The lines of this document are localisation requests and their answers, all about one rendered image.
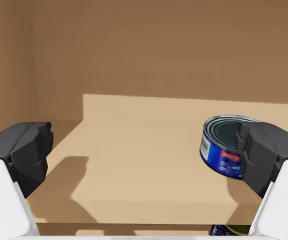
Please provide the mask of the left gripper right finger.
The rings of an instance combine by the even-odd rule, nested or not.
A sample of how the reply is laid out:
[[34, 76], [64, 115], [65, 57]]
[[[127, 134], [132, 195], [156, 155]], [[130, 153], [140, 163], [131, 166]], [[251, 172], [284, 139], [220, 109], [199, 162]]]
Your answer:
[[243, 181], [262, 199], [248, 234], [288, 237], [288, 132], [241, 122], [235, 138]]

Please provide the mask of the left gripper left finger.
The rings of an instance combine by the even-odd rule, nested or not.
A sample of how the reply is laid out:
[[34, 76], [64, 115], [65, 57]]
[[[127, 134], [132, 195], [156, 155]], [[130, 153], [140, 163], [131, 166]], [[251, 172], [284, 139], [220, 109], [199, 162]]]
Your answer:
[[51, 127], [50, 122], [21, 122], [0, 132], [0, 237], [40, 234], [26, 199], [46, 178]]

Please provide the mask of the pale wooden shelf unit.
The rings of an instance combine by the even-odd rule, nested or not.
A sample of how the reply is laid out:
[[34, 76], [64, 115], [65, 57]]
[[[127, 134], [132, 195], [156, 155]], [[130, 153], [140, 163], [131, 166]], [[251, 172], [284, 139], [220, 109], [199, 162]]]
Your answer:
[[288, 0], [0, 0], [0, 131], [51, 122], [42, 235], [203, 235], [260, 199], [200, 159], [206, 119], [288, 131]]

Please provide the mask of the blue flat can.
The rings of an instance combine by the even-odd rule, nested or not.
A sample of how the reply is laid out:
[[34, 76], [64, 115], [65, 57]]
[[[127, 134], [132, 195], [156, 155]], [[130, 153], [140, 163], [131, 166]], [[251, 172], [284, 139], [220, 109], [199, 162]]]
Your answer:
[[229, 178], [242, 180], [241, 156], [237, 152], [238, 123], [257, 122], [242, 115], [213, 116], [203, 124], [199, 152], [202, 160], [214, 171]]

